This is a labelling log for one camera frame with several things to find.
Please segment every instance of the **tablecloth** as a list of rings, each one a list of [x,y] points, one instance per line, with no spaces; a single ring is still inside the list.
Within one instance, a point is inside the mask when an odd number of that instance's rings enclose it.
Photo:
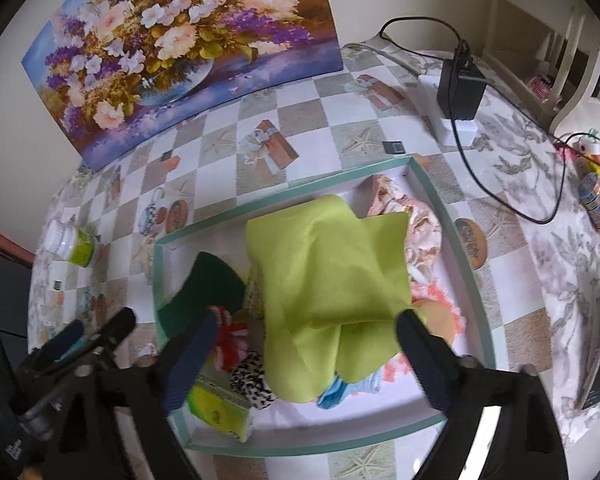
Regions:
[[[422,73],[437,75],[442,68],[438,60],[412,56],[378,38],[370,44]],[[591,314],[600,306],[600,236],[579,205],[571,164],[555,220],[538,226],[520,219],[475,185],[455,147],[436,142],[427,116],[416,106],[413,73],[368,50],[344,48],[342,55],[346,67],[340,72],[212,108],[147,139],[98,173],[80,167],[53,196],[43,231],[52,219],[73,221],[98,235],[106,250],[93,269],[82,269],[54,259],[41,240],[32,271],[29,348],[39,347],[76,317],[95,326],[131,306],[139,324],[123,345],[121,364],[155,352],[151,280],[157,237],[278,190],[385,160],[391,155],[382,142],[401,140],[407,153],[422,156],[452,218],[475,222],[486,237],[488,257],[475,277],[500,356],[498,367],[517,370],[531,363],[540,372],[553,368],[560,431],[567,445],[579,439],[600,416],[599,407],[583,413],[573,409],[584,366],[580,349],[589,348]],[[493,71],[480,61],[478,66],[517,101]],[[389,102],[365,91],[369,76],[395,91]],[[240,149],[241,139],[263,120],[299,155],[268,180]],[[562,162],[545,134],[489,88],[476,121],[478,134],[466,149],[475,173],[515,207],[536,218],[547,216]],[[155,228],[155,217],[154,224],[147,224],[150,213],[176,203],[162,230]],[[325,479],[410,478],[410,461],[426,455],[434,430],[311,457],[191,456],[205,480],[234,478],[237,468],[241,478],[308,478],[308,470],[313,478]],[[148,475],[137,441],[133,436],[129,441],[141,474]]]

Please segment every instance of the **white extension socket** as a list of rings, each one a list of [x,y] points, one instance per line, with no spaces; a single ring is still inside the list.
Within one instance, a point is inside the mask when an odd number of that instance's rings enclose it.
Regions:
[[[419,75],[416,86],[417,101],[414,103],[422,115],[429,117],[437,141],[443,146],[455,146],[456,138],[451,127],[451,120],[447,119],[438,105],[438,85],[440,76]],[[478,125],[475,120],[456,121],[456,129],[462,146],[469,147],[474,142]]]

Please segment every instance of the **dark green fabric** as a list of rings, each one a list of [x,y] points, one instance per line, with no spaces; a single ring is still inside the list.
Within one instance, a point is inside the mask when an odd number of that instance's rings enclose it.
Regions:
[[[223,306],[231,314],[242,308],[244,282],[224,261],[200,252],[182,288],[158,311],[169,339],[202,322],[208,306]]]

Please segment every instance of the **white bottle with green label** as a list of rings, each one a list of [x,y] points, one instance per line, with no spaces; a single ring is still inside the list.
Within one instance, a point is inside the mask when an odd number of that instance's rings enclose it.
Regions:
[[[46,250],[80,267],[88,267],[98,244],[93,235],[72,224],[52,220],[45,235]]]

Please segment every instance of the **blue fabric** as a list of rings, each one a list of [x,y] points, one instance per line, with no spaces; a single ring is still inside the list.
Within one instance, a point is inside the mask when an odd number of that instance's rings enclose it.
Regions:
[[[382,368],[378,368],[369,377],[365,377],[355,384],[349,384],[336,376],[324,393],[318,397],[318,408],[330,410],[340,404],[348,395],[358,392],[376,394],[380,391],[380,379]]]

